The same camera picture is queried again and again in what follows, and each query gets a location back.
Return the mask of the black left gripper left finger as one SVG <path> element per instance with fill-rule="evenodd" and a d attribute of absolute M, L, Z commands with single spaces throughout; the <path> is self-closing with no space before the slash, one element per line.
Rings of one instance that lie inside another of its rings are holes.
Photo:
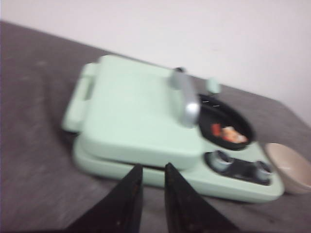
<path fill-rule="evenodd" d="M 67 227 L 70 233 L 138 233 L 143 168 L 135 165 L 102 200 Z"/>

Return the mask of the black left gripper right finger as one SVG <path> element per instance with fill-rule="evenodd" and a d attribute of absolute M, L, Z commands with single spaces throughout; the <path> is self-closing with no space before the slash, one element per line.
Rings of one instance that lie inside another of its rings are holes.
<path fill-rule="evenodd" d="M 237 233 L 240 230 L 205 201 L 171 163 L 165 165 L 165 209 L 170 233 Z"/>

